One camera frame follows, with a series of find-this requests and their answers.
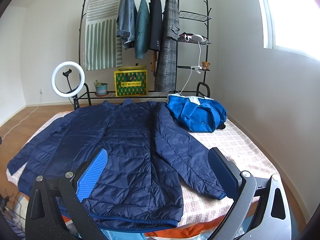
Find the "black metal clothes rack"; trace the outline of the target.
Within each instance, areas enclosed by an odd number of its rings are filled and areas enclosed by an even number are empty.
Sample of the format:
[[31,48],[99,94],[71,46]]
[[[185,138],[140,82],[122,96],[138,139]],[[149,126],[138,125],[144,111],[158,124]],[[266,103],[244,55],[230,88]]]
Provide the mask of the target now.
[[[180,10],[179,11],[179,18],[184,19],[184,20],[192,20],[192,21],[197,21],[197,22],[202,22],[206,26],[207,29],[207,35],[209,35],[209,21],[212,19],[210,17],[210,11],[211,8],[209,7],[208,0],[203,0],[204,3],[206,4],[206,14],[199,14],[196,12],[192,11],[185,11],[185,10]],[[84,12],[85,8],[88,7],[88,0],[84,0],[82,4],[82,11],[81,11],[81,17],[80,17],[80,27],[79,27],[79,42],[81,42],[81,33],[82,33],[82,22],[84,19],[84,16],[86,13]],[[200,39],[201,35],[194,34],[192,38],[179,38],[177,41],[177,45],[180,43],[185,43],[185,44],[198,44],[199,47],[205,46],[206,48],[206,61],[208,60],[208,49],[209,45],[211,44],[208,39]],[[203,80],[200,81],[195,90],[187,90],[186,93],[188,96],[206,96],[210,97],[210,87],[208,84],[206,84],[206,72],[209,71],[208,68],[203,68],[201,66],[180,66],[179,64],[176,65],[176,69],[189,69],[193,72],[197,72],[199,74],[203,74]],[[73,101],[72,104],[74,106],[74,109],[79,109],[80,108],[80,103],[79,100],[87,100],[88,104],[92,104],[92,100],[95,99],[116,99],[118,96],[116,95],[115,91],[107,91],[107,94],[105,95],[96,95],[94,92],[89,90],[89,86],[85,83],[84,87],[86,91],[84,94],[78,96],[75,95],[73,96]],[[148,90],[147,94],[145,95],[129,95],[128,98],[138,98],[138,99],[147,99],[149,101],[153,99],[164,99],[166,96],[168,96],[167,93],[164,92],[156,92],[154,90]]]

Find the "bright blue folded garment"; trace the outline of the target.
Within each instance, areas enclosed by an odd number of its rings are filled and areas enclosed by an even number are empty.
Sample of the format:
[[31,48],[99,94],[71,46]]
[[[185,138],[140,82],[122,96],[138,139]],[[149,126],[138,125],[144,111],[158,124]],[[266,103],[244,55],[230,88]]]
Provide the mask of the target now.
[[212,133],[226,127],[226,109],[218,101],[208,97],[170,94],[167,108],[177,122],[191,132]]

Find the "small potted plant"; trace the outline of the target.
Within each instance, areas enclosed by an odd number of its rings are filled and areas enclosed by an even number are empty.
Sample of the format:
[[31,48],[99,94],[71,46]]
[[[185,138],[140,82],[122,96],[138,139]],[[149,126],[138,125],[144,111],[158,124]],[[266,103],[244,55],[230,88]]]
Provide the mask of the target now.
[[103,83],[98,80],[95,80],[94,86],[95,86],[95,93],[97,96],[107,95],[107,87],[108,87],[107,83]]

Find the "yellow green patterned box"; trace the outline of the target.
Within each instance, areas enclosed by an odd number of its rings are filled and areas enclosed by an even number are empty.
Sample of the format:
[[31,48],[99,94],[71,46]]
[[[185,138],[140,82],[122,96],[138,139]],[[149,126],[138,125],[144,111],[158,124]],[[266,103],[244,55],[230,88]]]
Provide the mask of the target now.
[[116,97],[148,95],[148,70],[144,65],[119,67],[114,71]]

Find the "small brown teddy bear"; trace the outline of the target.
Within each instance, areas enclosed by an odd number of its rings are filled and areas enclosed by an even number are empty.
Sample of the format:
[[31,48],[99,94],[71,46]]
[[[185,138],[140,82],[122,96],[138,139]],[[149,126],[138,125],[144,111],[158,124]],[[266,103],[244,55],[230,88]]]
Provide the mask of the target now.
[[202,69],[203,70],[208,70],[210,67],[210,63],[206,61],[202,61]]

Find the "grey plaid long coat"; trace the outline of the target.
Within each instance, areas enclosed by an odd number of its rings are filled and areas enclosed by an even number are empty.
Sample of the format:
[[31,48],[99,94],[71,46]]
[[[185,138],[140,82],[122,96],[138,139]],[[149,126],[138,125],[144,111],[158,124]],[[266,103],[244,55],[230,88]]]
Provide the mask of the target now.
[[179,31],[180,20],[177,1],[165,0],[163,37],[155,78],[155,91],[157,92],[168,93],[175,90]]

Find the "green striped hanging cloth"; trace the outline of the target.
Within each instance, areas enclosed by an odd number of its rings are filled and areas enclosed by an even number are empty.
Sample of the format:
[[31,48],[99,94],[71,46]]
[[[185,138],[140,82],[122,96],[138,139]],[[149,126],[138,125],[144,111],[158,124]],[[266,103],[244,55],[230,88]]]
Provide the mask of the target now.
[[123,62],[121,39],[116,37],[123,0],[88,0],[85,26],[87,71],[117,68]]

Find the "orange hanging scarf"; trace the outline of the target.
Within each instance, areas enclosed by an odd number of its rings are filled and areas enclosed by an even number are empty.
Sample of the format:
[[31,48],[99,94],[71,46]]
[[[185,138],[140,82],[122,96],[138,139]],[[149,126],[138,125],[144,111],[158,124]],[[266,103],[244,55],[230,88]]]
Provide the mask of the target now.
[[156,62],[157,62],[157,51],[152,51],[151,53],[151,71],[154,76],[156,76]]

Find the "teal knit sweater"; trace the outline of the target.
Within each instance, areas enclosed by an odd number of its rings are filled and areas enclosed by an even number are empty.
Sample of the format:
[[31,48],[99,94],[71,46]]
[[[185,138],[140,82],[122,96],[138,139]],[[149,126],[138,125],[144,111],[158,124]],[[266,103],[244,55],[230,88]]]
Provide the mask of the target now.
[[142,59],[149,49],[150,13],[146,0],[141,0],[135,26],[135,57]]

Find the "window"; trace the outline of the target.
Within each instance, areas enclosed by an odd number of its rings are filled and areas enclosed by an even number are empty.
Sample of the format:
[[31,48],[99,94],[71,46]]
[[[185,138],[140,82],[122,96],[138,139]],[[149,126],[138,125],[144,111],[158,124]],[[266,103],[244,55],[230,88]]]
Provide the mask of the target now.
[[319,0],[258,0],[263,46],[319,60]]

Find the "blue denim jacket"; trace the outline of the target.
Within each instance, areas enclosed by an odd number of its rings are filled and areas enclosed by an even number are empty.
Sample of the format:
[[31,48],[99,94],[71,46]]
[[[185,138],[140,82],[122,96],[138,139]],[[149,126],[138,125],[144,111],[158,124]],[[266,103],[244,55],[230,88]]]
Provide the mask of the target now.
[[135,0],[122,0],[118,12],[116,37],[120,38],[125,50],[133,48],[135,45],[136,16]]

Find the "black blazer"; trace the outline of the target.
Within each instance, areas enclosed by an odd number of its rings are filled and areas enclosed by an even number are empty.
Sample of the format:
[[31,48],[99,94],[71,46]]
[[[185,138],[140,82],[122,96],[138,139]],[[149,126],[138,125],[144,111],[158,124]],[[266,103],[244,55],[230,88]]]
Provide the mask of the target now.
[[160,51],[162,39],[162,4],[161,0],[150,0],[150,50]]

